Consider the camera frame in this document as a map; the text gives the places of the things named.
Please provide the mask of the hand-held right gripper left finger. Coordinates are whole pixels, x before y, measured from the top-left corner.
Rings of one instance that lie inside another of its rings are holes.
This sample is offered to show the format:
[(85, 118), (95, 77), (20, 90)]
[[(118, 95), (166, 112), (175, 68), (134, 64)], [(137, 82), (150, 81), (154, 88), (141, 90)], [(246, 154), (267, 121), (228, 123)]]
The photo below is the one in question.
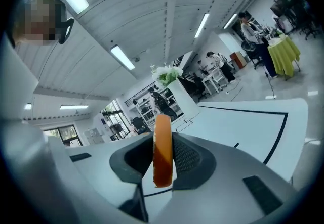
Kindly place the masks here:
[(148, 222), (142, 179), (153, 158), (153, 134), (68, 149), (87, 182), (123, 213)]

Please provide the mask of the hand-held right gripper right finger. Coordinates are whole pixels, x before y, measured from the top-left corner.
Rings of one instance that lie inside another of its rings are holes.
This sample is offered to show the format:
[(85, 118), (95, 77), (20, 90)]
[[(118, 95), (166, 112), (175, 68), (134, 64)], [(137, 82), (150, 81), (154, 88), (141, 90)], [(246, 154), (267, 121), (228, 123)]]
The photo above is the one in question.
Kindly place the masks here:
[(280, 222), (296, 190), (248, 153), (173, 133), (177, 178), (158, 222)]

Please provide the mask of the grey metal locker cabinet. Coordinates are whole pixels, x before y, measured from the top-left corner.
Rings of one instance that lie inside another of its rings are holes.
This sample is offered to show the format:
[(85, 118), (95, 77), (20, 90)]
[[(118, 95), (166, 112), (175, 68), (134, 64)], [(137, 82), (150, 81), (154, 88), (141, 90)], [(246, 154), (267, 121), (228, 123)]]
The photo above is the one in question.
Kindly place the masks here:
[(104, 140), (100, 135), (99, 131), (96, 128), (88, 129), (84, 132), (85, 137), (87, 138), (90, 145), (103, 144)]

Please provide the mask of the black framed window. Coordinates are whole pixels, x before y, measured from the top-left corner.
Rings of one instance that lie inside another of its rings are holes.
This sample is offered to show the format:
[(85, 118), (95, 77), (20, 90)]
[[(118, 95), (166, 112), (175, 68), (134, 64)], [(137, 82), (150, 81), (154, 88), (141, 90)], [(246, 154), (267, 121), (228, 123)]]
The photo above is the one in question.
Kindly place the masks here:
[(74, 125), (56, 127), (43, 131), (48, 137), (57, 137), (65, 147), (80, 147), (83, 146)]

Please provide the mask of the tall glass entrance windows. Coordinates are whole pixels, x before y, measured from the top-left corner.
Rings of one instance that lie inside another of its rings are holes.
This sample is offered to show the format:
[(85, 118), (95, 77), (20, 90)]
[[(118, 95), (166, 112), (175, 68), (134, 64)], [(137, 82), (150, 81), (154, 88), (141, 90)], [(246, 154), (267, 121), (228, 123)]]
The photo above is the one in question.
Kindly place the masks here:
[(112, 141), (125, 139), (130, 134), (129, 122), (116, 100), (110, 102), (101, 114), (110, 129), (109, 136)]

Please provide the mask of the white shelf with black helmets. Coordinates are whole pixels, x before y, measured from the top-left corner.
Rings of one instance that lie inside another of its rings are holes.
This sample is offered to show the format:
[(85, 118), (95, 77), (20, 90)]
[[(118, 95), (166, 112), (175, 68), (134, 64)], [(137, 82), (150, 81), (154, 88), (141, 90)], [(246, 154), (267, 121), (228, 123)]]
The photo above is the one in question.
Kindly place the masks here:
[(151, 105), (150, 105), (149, 98), (148, 98), (147, 101), (145, 101), (145, 102), (143, 103), (142, 106), (140, 106), (140, 104), (137, 104), (136, 101), (133, 101), (133, 103), (135, 104), (135, 107), (137, 108), (138, 112), (140, 113), (141, 118), (143, 118), (143, 120), (146, 122), (147, 126), (151, 127), (151, 126), (153, 125), (153, 123), (155, 122), (155, 119), (156, 119), (157, 115), (154, 115), (154, 114), (153, 114), (153, 109), (152, 109), (152, 107), (151, 107)]

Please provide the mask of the black mezzanine railing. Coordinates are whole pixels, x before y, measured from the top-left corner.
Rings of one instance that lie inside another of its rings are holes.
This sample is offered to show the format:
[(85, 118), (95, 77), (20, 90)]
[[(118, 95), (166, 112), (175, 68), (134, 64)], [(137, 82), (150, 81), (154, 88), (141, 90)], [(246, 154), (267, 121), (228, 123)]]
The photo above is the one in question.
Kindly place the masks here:
[(125, 100), (125, 104), (127, 105), (127, 107), (134, 106), (135, 104), (133, 103), (133, 101), (136, 101), (137, 104), (142, 104), (148, 100), (149, 96), (150, 94), (148, 89), (143, 89), (140, 92), (137, 92), (136, 94), (128, 98), (127, 100)]

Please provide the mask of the white ribbed vase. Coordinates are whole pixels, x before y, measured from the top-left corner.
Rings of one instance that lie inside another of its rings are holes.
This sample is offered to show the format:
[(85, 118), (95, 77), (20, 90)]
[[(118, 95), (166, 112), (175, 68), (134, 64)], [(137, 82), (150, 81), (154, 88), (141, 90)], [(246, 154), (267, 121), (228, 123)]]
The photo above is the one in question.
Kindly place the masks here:
[(199, 114), (198, 105), (185, 90), (179, 79), (171, 82), (167, 88), (172, 92), (175, 101), (187, 119), (193, 119)]

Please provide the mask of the black office chair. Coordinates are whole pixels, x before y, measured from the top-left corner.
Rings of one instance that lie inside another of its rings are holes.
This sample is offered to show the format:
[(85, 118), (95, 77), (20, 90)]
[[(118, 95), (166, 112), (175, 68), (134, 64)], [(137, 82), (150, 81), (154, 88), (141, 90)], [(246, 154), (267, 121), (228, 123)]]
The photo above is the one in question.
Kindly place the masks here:
[(193, 73), (193, 78), (196, 86), (194, 95), (197, 96), (198, 102), (200, 102), (201, 99), (206, 98), (209, 93), (206, 92), (206, 88), (202, 82), (202, 79), (198, 77), (196, 73)]
[(261, 55), (257, 51), (256, 46), (253, 43), (244, 40), (241, 44), (241, 48), (245, 51), (248, 58), (252, 61), (255, 70), (257, 66), (263, 65)]

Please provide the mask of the white desk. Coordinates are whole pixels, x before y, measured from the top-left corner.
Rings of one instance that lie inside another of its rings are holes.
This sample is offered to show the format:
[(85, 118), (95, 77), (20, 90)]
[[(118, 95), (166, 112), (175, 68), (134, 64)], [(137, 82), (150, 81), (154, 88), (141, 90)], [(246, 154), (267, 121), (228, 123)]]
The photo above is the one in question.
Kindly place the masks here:
[(212, 91), (209, 89), (208, 84), (211, 85), (218, 94), (229, 84), (219, 68), (213, 69), (210, 74), (202, 80), (202, 83), (210, 95), (212, 95)]

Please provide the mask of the white flower bouquet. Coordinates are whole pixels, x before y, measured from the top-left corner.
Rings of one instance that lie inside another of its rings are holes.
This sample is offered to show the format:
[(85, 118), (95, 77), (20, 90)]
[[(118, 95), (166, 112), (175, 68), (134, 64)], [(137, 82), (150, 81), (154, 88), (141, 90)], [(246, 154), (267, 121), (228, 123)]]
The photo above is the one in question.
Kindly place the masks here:
[(182, 76), (183, 69), (177, 66), (150, 66), (152, 79), (158, 88), (165, 88), (178, 77)]

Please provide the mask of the black railing staircase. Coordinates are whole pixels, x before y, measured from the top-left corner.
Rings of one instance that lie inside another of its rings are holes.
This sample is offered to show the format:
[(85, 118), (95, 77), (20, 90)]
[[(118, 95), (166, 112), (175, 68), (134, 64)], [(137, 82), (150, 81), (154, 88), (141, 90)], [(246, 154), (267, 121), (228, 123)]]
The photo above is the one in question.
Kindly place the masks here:
[(190, 81), (194, 83), (194, 77), (192, 74), (188, 71), (188, 67), (191, 63), (191, 53), (192, 52), (187, 52), (186, 54), (176, 58), (171, 65), (179, 67), (183, 70), (183, 74), (181, 76), (182, 79)]

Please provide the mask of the red brown cabinet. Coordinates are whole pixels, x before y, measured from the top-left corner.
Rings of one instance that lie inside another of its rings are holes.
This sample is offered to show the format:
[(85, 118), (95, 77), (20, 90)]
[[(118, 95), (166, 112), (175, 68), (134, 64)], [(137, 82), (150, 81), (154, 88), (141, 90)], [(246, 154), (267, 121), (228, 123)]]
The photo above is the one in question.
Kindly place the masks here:
[(230, 58), (239, 70), (243, 69), (247, 65), (247, 62), (241, 52), (233, 52), (230, 54)]

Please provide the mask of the green tablecloth table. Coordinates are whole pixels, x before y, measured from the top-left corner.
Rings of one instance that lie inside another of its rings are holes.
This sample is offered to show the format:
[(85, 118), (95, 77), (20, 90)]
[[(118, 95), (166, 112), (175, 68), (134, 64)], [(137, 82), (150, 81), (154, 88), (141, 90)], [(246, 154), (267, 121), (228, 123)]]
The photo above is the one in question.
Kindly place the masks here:
[(281, 34), (279, 38), (271, 39), (268, 50), (274, 64), (275, 71), (278, 75), (282, 75), (285, 78), (293, 77), (293, 63), (297, 65), (297, 68), (300, 71), (298, 62), (300, 60), (301, 53), (289, 36)]

